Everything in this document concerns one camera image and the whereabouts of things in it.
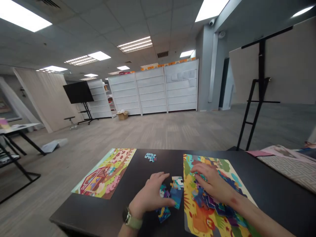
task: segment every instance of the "tabletop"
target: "tabletop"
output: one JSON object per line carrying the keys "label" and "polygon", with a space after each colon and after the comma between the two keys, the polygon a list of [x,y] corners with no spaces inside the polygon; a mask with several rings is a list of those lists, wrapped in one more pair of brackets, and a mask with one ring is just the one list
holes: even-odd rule
{"label": "tabletop", "polygon": [[[149,162],[144,158],[146,153],[156,154],[157,161]],[[296,236],[314,236],[316,196],[243,151],[137,149],[110,200],[71,194],[50,221],[83,234],[117,236],[124,207],[152,173],[170,173],[164,182],[168,189],[171,176],[183,177],[183,154],[229,160],[261,210]],[[180,209],[170,211],[171,216],[162,224],[156,212],[146,213],[139,236],[193,236],[184,229],[183,196]]]}
{"label": "tabletop", "polygon": [[19,126],[17,126],[17,124],[16,124],[16,125],[13,125],[13,127],[11,127],[10,129],[0,129],[0,133],[1,134],[8,134],[8,133],[16,132],[18,130],[25,129],[28,127],[33,127],[33,126],[36,126],[39,124],[40,123],[26,123],[26,124],[19,124]]}

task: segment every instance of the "air vent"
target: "air vent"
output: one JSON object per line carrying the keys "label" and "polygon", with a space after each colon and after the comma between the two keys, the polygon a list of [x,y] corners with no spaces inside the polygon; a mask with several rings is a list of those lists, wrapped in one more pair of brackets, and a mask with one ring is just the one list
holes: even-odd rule
{"label": "air vent", "polygon": [[169,51],[157,53],[158,58],[166,57],[169,55]]}
{"label": "air vent", "polygon": [[56,3],[54,3],[52,0],[36,0],[37,2],[43,2],[45,3],[46,5],[48,6],[51,6],[51,7],[55,7],[55,8],[59,8],[60,9],[60,6],[58,6]]}

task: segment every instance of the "smartwatch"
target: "smartwatch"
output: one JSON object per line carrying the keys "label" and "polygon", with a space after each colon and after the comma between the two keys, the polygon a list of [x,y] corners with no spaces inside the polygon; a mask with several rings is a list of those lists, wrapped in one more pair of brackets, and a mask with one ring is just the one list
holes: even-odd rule
{"label": "smartwatch", "polygon": [[142,226],[143,221],[132,217],[132,214],[128,207],[124,208],[123,210],[123,222],[133,228],[133,229],[140,229]]}

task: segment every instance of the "puzzle board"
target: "puzzle board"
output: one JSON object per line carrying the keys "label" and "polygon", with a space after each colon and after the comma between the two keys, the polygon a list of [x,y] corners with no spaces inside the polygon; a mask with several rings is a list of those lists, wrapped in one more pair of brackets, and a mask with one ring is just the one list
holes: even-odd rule
{"label": "puzzle board", "polygon": [[[247,196],[256,205],[228,160],[183,154],[185,230],[200,237],[259,236],[256,230],[229,206],[225,209],[226,206],[216,200],[212,200],[212,202],[219,205],[220,209],[218,206],[213,209],[205,205],[203,199],[205,200],[207,195],[203,193],[201,186],[196,183],[194,174],[190,172],[192,167],[198,163],[206,163],[217,169],[221,177],[227,179],[231,185],[235,185],[235,189],[239,193]],[[229,217],[225,216],[227,215],[225,212],[221,215],[218,214],[222,208],[230,211]]]}
{"label": "puzzle board", "polygon": [[112,148],[71,192],[111,199],[135,152]]}

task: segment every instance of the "tv stand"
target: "tv stand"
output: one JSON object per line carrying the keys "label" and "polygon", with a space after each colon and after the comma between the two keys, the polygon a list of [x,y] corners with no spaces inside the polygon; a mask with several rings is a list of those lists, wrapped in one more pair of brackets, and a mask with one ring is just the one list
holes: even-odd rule
{"label": "tv stand", "polygon": [[81,122],[78,122],[78,123],[77,123],[78,125],[79,125],[80,123],[82,123],[82,122],[88,122],[88,125],[90,125],[90,123],[91,123],[93,120],[99,120],[98,118],[92,118],[91,113],[90,113],[90,110],[89,110],[88,105],[87,105],[86,102],[83,102],[83,105],[84,105],[84,107],[85,107],[86,110],[80,111],[79,113],[87,113],[89,119],[86,119],[86,120],[83,120],[83,121],[81,121]]}

